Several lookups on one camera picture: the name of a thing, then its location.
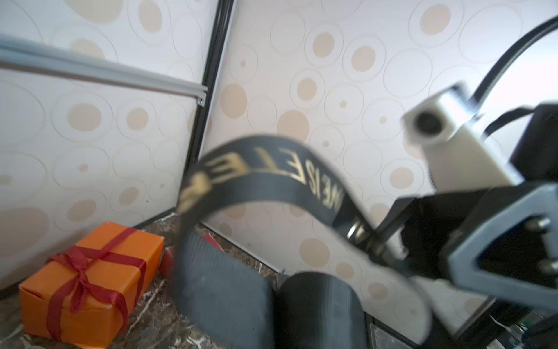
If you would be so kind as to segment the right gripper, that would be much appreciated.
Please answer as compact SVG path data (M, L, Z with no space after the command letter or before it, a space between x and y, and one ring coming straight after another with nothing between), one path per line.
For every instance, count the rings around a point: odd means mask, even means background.
M413 276L556 313L557 106L510 111L488 132L527 115L511 159L523 183L398 199L379 232L400 232Z

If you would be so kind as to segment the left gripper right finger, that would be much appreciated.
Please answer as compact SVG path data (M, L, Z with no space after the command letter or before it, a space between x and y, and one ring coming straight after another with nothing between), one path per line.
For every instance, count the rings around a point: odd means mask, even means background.
M276 298L277 348L367 348L366 319L353 288L326 273L297 273Z

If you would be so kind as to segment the black ribbon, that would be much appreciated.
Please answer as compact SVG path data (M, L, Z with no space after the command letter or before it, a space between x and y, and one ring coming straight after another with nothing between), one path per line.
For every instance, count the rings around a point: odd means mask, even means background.
M387 266L387 248L334 171L309 148L289 138L249 136L201 157L186 173L177 205L180 237L222 209L250 202L297 206L367 255Z

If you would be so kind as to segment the dark red gift box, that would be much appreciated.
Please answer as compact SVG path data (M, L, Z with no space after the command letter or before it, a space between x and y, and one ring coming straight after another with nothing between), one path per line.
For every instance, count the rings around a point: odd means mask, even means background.
M219 245L217 240L211 236L210 234L202 234L202 239L206 241L208 244L212 245L217 250L224 252L223 248ZM173 275L174 269L174 255L175 255L175 247L166 247L164 249L164 253L162 255L161 263L159 266L160 274L167 280L170 280Z

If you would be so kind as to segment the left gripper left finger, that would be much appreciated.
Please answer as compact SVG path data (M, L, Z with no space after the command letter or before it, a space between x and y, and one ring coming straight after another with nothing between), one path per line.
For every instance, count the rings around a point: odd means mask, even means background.
M273 285L195 231L180 233L171 283L177 310L231 348L274 348Z

